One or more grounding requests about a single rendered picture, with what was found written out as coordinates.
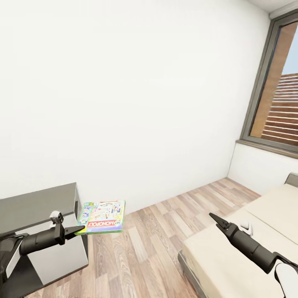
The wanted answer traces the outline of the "board game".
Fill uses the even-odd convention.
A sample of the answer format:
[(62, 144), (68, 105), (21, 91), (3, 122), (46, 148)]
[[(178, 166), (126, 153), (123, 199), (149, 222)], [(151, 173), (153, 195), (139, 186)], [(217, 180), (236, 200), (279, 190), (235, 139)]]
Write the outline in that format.
[(122, 233), (125, 216), (125, 200), (87, 202), (82, 209), (77, 226), (85, 228), (75, 232), (78, 235)]

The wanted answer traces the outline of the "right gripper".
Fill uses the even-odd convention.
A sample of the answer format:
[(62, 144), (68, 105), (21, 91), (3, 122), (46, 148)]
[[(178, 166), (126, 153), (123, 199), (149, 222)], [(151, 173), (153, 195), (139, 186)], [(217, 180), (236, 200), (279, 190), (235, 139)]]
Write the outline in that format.
[(231, 245), (252, 261), (255, 250), (261, 244), (241, 231), (234, 223), (228, 222), (213, 213), (209, 213), (209, 216), (217, 222), (216, 226), (226, 235)]

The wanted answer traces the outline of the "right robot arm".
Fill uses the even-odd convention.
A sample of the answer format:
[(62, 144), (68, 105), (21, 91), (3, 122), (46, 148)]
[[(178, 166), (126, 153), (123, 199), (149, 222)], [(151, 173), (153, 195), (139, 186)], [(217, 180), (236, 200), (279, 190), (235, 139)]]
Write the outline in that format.
[(217, 222), (216, 226), (226, 235), (232, 246), (242, 252), (248, 259), (259, 266), (266, 274), (275, 267), (275, 279), (280, 283), (284, 298), (298, 298), (298, 265), (291, 262), (278, 252), (270, 252), (260, 243), (251, 238), (254, 235), (251, 222), (240, 221), (240, 228), (213, 213), (209, 213)]

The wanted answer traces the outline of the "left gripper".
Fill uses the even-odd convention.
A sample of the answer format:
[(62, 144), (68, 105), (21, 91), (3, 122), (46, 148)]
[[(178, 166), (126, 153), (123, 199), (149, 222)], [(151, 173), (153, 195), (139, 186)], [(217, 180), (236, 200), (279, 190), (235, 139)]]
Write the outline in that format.
[(39, 232), (36, 236), (36, 250), (40, 251), (57, 244), (64, 245), (65, 240), (70, 240), (76, 237), (74, 234), (85, 228), (85, 225), (64, 228), (61, 223), (55, 224), (55, 228), (51, 228)]

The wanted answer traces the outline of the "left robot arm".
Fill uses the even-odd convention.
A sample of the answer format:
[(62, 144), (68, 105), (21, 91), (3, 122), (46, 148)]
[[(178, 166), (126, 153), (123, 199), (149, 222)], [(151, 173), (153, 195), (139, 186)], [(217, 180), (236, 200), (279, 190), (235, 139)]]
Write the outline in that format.
[(64, 228), (61, 212), (53, 211), (50, 229), (29, 235), (28, 233), (9, 236), (0, 241), (0, 291), (2, 284), (9, 279), (21, 255), (40, 251), (57, 244), (64, 245), (65, 240), (76, 237), (74, 234), (85, 228), (85, 225)]

